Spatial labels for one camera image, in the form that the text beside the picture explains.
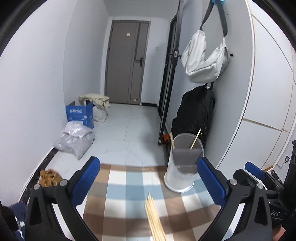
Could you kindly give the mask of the grey plastic parcel bag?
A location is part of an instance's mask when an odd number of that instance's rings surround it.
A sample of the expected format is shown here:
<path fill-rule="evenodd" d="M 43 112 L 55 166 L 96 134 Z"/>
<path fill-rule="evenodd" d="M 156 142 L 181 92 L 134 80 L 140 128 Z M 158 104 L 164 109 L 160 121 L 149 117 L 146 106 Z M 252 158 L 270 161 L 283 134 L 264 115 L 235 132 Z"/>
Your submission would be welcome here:
<path fill-rule="evenodd" d="M 93 132 L 88 133 L 82 138 L 63 134 L 54 142 L 53 146 L 61 152 L 73 154 L 78 160 L 80 160 L 92 146 L 94 140 L 95 134 Z"/>

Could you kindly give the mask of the beige cloth on bag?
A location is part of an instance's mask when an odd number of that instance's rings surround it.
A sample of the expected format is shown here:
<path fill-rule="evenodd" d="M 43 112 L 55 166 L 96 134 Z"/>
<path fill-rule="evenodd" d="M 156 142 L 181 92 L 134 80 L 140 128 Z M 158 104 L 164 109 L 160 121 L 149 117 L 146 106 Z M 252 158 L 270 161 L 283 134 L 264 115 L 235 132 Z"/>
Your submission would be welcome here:
<path fill-rule="evenodd" d="M 78 97 L 79 102 L 86 103 L 86 101 L 93 102 L 93 104 L 100 109 L 110 108 L 109 97 L 105 95 L 100 95 L 96 93 L 90 93 Z"/>

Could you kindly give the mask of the blue cardboard box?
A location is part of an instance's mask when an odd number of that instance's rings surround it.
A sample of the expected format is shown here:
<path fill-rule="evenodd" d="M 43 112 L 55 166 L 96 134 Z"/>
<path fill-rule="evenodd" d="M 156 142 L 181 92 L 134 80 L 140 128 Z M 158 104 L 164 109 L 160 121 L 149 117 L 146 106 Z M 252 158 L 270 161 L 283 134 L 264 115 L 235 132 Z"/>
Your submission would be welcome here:
<path fill-rule="evenodd" d="M 86 101 L 85 105 L 66 106 L 67 121 L 81 121 L 83 125 L 93 129 L 93 103 Z"/>

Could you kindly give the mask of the white sack bag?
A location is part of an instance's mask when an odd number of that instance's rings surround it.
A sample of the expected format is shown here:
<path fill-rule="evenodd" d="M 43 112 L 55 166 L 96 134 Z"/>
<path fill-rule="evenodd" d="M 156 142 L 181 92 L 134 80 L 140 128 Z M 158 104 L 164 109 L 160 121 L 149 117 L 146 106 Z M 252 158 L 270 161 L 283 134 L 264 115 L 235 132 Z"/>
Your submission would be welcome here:
<path fill-rule="evenodd" d="M 93 107 L 93 120 L 97 123 L 104 123 L 107 119 L 107 108 Z"/>

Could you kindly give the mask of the wooden chopstick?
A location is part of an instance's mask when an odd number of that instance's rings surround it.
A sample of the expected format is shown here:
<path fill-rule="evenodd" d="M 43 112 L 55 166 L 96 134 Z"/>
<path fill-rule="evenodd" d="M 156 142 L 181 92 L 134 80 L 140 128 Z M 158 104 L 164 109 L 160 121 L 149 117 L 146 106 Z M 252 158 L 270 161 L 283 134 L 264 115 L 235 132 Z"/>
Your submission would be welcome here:
<path fill-rule="evenodd" d="M 169 133 L 170 136 L 170 141 L 171 141 L 171 148 L 174 150 L 175 149 L 175 144 L 174 144 L 174 137 L 172 132 Z"/>
<path fill-rule="evenodd" d="M 194 147 L 200 133 L 201 133 L 201 128 L 199 129 L 198 133 L 196 134 L 196 137 L 195 137 L 195 139 L 193 140 L 193 142 L 191 144 L 190 150 L 193 149 L 193 147 Z"/>

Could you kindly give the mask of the white sling bag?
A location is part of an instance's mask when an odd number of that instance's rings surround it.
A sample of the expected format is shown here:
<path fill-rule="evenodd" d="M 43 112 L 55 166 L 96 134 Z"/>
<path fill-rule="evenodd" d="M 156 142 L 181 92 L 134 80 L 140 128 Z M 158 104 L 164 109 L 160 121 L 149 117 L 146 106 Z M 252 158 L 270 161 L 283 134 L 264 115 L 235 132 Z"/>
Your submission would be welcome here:
<path fill-rule="evenodd" d="M 210 1 L 201 25 L 208 20 L 214 5 L 217 5 L 221 21 L 223 39 L 221 44 L 206 57 L 206 34 L 200 28 L 190 39 L 185 48 L 181 62 L 188 79 L 193 83 L 209 84 L 218 79 L 229 64 L 231 54 L 226 46 L 228 26 L 221 1 Z"/>

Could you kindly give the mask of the white cabinet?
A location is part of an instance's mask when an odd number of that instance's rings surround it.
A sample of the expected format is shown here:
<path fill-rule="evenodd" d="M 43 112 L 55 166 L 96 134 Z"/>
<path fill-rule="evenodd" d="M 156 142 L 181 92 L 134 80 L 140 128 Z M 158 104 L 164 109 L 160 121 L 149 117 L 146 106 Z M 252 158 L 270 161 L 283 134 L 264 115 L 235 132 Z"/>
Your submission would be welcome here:
<path fill-rule="evenodd" d="M 247 1 L 254 46 L 250 91 L 238 131 L 218 169 L 232 178 L 247 162 L 273 168 L 295 127 L 295 51 L 267 13 Z"/>

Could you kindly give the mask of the white plastic parcel bag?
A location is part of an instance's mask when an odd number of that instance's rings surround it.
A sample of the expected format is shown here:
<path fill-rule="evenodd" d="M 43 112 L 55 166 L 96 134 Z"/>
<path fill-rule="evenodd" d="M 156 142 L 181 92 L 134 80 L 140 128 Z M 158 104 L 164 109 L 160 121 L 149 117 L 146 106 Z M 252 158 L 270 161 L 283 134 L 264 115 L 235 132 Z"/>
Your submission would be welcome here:
<path fill-rule="evenodd" d="M 63 133 L 76 138 L 83 138 L 91 132 L 92 132 L 92 129 L 83 125 L 82 121 L 73 121 L 73 120 L 67 122 L 63 130 Z"/>

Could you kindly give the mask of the black hanging backpack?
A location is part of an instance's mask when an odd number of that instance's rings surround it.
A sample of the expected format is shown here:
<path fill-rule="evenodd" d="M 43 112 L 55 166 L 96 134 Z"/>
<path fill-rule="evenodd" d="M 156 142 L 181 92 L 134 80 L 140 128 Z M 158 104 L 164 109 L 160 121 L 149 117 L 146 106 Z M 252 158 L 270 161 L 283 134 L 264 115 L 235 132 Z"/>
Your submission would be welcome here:
<path fill-rule="evenodd" d="M 177 116 L 172 120 L 171 132 L 173 137 L 181 133 L 199 135 L 203 145 L 211 127 L 215 107 L 213 86 L 198 86 L 186 92 L 177 111 Z"/>

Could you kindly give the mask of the white mesh utensil holder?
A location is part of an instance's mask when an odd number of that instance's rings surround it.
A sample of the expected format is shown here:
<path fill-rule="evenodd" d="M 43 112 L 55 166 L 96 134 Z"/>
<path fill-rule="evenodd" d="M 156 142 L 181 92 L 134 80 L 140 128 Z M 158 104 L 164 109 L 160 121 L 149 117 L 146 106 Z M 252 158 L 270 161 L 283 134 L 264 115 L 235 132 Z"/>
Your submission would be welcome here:
<path fill-rule="evenodd" d="M 173 192 L 189 191 L 198 177 L 197 160 L 204 156 L 204 148 L 198 138 L 193 149 L 190 150 L 195 137 L 191 133 L 181 133 L 174 138 L 175 149 L 171 148 L 168 168 L 164 176 L 166 187 Z"/>

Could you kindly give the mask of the grey brown door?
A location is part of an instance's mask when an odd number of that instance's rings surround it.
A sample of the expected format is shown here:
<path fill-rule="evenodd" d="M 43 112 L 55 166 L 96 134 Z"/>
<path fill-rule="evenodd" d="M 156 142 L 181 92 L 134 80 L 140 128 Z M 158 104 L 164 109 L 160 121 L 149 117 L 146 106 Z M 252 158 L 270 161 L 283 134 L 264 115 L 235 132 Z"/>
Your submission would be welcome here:
<path fill-rule="evenodd" d="M 141 103 L 148 34 L 147 21 L 112 22 L 105 70 L 105 93 L 111 103 Z"/>

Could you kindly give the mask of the brown slippers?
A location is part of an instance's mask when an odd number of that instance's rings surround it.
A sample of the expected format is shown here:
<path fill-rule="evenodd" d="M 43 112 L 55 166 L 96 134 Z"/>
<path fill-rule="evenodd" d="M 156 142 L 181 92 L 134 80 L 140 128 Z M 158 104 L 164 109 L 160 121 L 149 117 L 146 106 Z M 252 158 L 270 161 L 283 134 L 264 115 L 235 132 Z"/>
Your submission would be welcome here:
<path fill-rule="evenodd" d="M 62 181 L 62 177 L 55 170 L 48 169 L 40 171 L 39 184 L 42 187 L 57 186 L 60 183 L 60 181 Z"/>

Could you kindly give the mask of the plaid checkered mat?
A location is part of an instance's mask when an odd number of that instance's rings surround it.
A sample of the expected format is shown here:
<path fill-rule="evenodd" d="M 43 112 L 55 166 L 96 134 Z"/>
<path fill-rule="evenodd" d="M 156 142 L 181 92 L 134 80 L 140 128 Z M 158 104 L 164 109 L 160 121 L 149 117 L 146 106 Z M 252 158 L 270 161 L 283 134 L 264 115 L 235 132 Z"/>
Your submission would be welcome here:
<path fill-rule="evenodd" d="M 83 219 L 99 240 L 198 240 L 219 212 L 202 180 L 180 194 L 164 183 L 165 166 L 102 164 Z"/>

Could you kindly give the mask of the black metal door frame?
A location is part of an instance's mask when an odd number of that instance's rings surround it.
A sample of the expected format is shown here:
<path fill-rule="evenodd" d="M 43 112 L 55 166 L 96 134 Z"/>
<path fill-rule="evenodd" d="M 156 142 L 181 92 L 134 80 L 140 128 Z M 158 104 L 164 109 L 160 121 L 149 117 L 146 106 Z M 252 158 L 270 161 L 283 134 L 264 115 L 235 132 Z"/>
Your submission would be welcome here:
<path fill-rule="evenodd" d="M 159 127 L 159 140 L 158 145 L 162 143 L 162 136 L 166 129 L 166 119 L 169 110 L 169 104 L 171 99 L 171 91 L 173 88 L 173 81 L 175 76 L 175 70 L 180 59 L 179 44 L 182 27 L 184 1 L 179 1 L 176 15 L 173 17 L 170 23 L 168 46 L 166 50 L 165 68 L 163 74 L 163 81 L 161 87 L 161 93 L 159 97 L 158 113 L 161 118 Z"/>

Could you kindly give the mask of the orange black toy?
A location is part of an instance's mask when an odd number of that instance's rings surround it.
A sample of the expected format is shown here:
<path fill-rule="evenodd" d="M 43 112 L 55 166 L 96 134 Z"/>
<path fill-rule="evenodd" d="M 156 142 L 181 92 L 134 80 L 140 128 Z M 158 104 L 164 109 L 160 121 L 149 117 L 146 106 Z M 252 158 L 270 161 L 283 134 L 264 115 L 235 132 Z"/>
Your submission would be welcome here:
<path fill-rule="evenodd" d="M 161 144 L 167 146 L 168 144 L 170 144 L 171 139 L 170 136 L 168 134 L 163 134 L 161 136 Z"/>

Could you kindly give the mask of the wooden chopsticks bundle on mat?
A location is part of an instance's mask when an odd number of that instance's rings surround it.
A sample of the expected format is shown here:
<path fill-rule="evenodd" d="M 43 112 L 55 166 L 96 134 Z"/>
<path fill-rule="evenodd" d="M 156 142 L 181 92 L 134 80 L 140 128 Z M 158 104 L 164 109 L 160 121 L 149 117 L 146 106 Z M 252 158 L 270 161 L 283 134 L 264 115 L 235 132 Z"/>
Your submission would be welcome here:
<path fill-rule="evenodd" d="M 154 241 L 167 241 L 166 235 L 161 224 L 154 200 L 151 197 L 150 193 L 147 196 L 144 204 L 145 212 L 149 222 L 149 228 L 152 233 Z"/>

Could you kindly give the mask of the wall socket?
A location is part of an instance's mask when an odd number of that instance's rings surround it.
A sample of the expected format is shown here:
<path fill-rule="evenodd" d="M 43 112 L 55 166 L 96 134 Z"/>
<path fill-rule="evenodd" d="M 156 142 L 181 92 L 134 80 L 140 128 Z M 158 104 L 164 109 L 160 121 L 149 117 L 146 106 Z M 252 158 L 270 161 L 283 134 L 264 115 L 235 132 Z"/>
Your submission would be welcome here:
<path fill-rule="evenodd" d="M 289 156 L 286 156 L 285 159 L 284 159 L 285 163 L 288 163 L 289 160 L 290 160 L 290 157 Z"/>

